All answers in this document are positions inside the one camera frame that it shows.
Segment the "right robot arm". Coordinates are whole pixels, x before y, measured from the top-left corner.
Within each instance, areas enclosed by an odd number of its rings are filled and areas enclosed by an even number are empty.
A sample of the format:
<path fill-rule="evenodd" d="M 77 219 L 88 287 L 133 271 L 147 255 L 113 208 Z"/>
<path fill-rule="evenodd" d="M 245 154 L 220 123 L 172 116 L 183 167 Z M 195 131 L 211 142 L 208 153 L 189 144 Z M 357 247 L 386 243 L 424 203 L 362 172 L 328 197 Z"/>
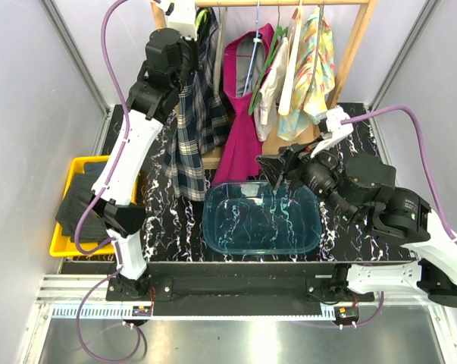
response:
<path fill-rule="evenodd" d="M 311 144 L 280 148 L 256 158 L 271 187 L 306 187 L 347 224 L 366 224 L 375 240 L 418 255 L 400 265 L 339 264 L 327 288 L 337 300 L 377 291 L 427 297 L 457 308 L 457 239 L 417 193 L 396 186 L 396 169 L 359 153 L 344 161 Z"/>

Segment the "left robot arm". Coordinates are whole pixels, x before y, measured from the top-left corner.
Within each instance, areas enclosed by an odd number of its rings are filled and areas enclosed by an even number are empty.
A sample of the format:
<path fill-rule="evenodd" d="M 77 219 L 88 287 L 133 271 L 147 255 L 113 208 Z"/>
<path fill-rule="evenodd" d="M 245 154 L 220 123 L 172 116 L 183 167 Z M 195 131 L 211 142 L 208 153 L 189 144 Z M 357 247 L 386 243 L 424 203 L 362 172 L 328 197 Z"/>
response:
<path fill-rule="evenodd" d="M 148 151 L 180 101 L 180 94 L 197 68 L 198 43 L 194 26 L 153 32 L 145 47 L 136 82 L 127 97 L 124 122 L 99 179 L 92 186 L 92 212 L 105 224 L 117 268 L 124 278 L 123 292 L 141 300 L 149 292 L 142 256 L 140 228 L 144 208 L 134 204 L 132 192 Z"/>

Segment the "teal transparent plastic basin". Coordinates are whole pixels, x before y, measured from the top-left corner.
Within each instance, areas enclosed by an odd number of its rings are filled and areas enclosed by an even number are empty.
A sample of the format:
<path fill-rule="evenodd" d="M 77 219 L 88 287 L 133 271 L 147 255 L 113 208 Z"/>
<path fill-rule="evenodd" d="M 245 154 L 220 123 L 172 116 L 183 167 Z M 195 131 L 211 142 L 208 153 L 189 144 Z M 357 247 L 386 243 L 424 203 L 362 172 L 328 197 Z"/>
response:
<path fill-rule="evenodd" d="M 321 240 L 316 196 L 307 187 L 274 190 L 266 180 L 231 182 L 205 196 L 202 231 L 208 247 L 226 255 L 309 253 Z"/>

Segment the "navy plaid skirt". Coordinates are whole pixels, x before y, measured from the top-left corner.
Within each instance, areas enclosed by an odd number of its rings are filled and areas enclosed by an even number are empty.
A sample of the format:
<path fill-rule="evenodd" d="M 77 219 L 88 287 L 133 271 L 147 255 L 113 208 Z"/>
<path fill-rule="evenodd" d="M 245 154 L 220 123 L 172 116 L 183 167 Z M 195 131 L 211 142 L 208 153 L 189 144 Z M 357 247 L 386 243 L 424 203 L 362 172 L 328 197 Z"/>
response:
<path fill-rule="evenodd" d="M 213 90 L 218 17 L 213 8 L 206 36 L 199 42 L 199 68 L 191 74 L 180 95 L 176 130 L 163 161 L 177 197 L 201 202 L 207 192 L 202 156 L 227 141 L 229 115 L 220 94 Z"/>

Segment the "lime green hanger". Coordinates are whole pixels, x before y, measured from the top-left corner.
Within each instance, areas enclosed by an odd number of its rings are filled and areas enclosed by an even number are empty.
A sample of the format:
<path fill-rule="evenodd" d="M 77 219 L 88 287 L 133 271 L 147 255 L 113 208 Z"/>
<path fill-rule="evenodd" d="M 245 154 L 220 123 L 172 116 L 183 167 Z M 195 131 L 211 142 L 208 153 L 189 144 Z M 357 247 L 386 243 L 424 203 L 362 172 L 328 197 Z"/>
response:
<path fill-rule="evenodd" d="M 208 8 L 200 8 L 196 13 L 195 26 L 198 41 L 201 41 L 208 32 L 211 13 Z"/>

